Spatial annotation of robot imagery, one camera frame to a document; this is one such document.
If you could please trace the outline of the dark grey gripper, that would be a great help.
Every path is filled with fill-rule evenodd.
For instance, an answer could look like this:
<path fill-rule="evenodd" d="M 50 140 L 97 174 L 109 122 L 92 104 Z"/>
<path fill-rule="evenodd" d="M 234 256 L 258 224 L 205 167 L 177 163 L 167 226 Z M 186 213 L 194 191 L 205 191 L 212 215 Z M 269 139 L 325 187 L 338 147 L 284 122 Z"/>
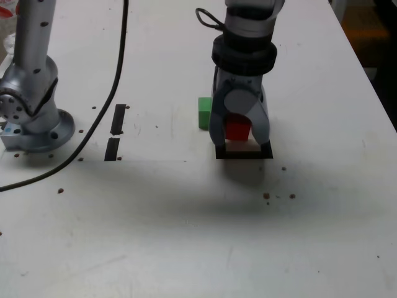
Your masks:
<path fill-rule="evenodd" d="M 209 133 L 215 146 L 223 146 L 225 143 L 225 128 L 227 140 L 247 141 L 251 133 L 258 145 L 263 146 L 269 142 L 269 115 L 262 80 L 263 75 L 240 76 L 215 68 L 214 94 L 224 81 L 248 87 L 254 92 L 234 89 L 226 96 L 226 99 L 223 93 L 214 95 Z"/>

